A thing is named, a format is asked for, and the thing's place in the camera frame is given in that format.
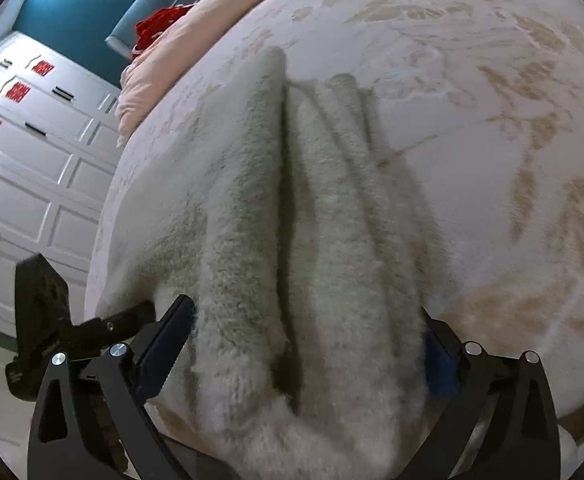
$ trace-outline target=bed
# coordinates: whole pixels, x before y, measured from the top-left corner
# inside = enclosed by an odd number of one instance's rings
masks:
[[[265,0],[131,137],[104,204],[86,317],[118,206],[197,102],[267,45],[288,76],[352,73],[429,313],[492,353],[542,357],[559,416],[584,405],[584,1]]]

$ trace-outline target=bolt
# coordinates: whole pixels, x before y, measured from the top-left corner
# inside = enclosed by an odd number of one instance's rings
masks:
[[[483,352],[483,348],[474,341],[470,341],[469,343],[465,343],[465,351],[469,355],[480,355]]]
[[[535,365],[537,362],[540,361],[540,357],[538,356],[538,354],[536,352],[532,352],[531,350],[528,350],[527,352],[525,352],[525,360],[528,363]]]
[[[110,355],[114,357],[121,357],[128,351],[128,346],[125,343],[116,343],[110,347]]]
[[[59,352],[58,354],[54,354],[52,357],[52,364],[54,366],[62,365],[66,362],[66,355],[63,352]]]

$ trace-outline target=red garment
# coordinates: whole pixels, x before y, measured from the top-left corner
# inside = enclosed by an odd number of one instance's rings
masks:
[[[140,56],[172,23],[181,16],[185,16],[194,5],[196,5],[196,2],[189,5],[165,7],[164,9],[157,10],[152,16],[144,19],[142,22],[136,23],[134,28],[136,28],[138,40],[132,49],[132,59]]]

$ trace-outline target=fuzzy fabric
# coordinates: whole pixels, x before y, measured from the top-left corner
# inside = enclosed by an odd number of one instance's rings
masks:
[[[382,479],[413,451],[424,327],[364,104],[265,49],[117,216],[98,314],[194,298],[160,402],[245,479]]]

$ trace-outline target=pink blanket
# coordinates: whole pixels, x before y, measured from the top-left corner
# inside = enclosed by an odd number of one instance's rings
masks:
[[[262,0],[201,0],[134,59],[121,76],[116,115],[126,142],[181,76]]]

